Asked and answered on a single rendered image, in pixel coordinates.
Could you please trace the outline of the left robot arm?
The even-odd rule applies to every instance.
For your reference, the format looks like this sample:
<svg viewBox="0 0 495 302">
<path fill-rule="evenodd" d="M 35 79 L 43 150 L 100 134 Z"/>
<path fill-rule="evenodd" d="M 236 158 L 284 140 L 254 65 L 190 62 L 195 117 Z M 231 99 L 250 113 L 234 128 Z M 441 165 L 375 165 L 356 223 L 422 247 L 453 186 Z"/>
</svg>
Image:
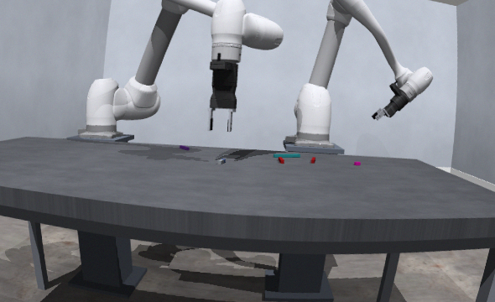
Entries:
<svg viewBox="0 0 495 302">
<path fill-rule="evenodd" d="M 334 144 L 329 141 L 331 98 L 326 89 L 345 27 L 349 25 L 352 17 L 366 27 L 377 40 L 395 74 L 394 79 L 398 81 L 399 89 L 408 83 L 414 88 L 418 96 L 432 82 L 433 75 L 426 67 L 412 72 L 396 60 L 385 33 L 368 6 L 365 5 L 363 0 L 330 0 L 326 15 L 328 22 L 310 81 L 302 86 L 294 105 L 294 114 L 297 117 L 297 134 L 285 136 L 285 142 L 294 143 L 295 146 L 334 148 Z"/>
</svg>

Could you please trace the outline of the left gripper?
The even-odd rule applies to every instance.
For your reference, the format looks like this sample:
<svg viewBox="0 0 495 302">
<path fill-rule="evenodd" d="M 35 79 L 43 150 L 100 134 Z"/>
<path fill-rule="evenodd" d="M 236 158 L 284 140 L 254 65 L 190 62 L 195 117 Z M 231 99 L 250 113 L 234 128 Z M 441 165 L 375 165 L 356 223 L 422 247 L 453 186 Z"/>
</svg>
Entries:
<svg viewBox="0 0 495 302">
<path fill-rule="evenodd" d="M 400 89 L 396 85 L 397 81 L 390 85 L 395 96 L 390 100 L 390 103 L 382 110 L 379 108 L 373 115 L 373 119 L 379 120 L 382 116 L 392 117 L 396 111 L 400 111 L 407 103 L 412 102 L 417 94 L 414 88 L 405 83 Z M 401 92 L 401 93 L 400 93 Z"/>
</svg>

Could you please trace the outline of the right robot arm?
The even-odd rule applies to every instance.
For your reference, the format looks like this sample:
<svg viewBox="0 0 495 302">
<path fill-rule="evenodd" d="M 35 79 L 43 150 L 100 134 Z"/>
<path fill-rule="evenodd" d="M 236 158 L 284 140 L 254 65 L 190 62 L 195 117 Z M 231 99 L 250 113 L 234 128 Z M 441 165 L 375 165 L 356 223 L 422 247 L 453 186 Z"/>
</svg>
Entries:
<svg viewBox="0 0 495 302">
<path fill-rule="evenodd" d="M 160 95 L 155 78 L 180 18 L 189 9 L 212 17 L 212 44 L 240 44 L 270 50 L 279 47 L 284 38 L 283 30 L 275 22 L 246 13 L 242 0 L 220 0 L 217 3 L 210 0 L 162 0 L 161 5 L 137 74 L 124 88 L 118 87 L 112 78 L 92 83 L 86 102 L 86 128 L 78 129 L 78 138 L 123 136 L 117 131 L 118 120 L 145 119 L 159 110 Z"/>
</svg>

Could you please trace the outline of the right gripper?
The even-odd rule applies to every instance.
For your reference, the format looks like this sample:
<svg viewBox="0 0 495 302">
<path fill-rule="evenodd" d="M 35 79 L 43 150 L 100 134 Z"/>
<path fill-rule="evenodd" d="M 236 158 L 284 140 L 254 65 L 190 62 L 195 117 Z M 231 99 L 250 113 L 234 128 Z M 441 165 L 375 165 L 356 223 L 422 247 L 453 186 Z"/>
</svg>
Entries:
<svg viewBox="0 0 495 302">
<path fill-rule="evenodd" d="M 212 114 L 216 108 L 229 109 L 227 131 L 232 131 L 232 112 L 236 112 L 238 64 L 241 62 L 240 44 L 217 43 L 212 45 L 210 70 L 212 72 L 212 95 L 210 99 L 208 131 L 212 130 Z M 213 61 L 214 60 L 214 61 Z M 233 64 L 233 65 L 232 65 Z"/>
</svg>

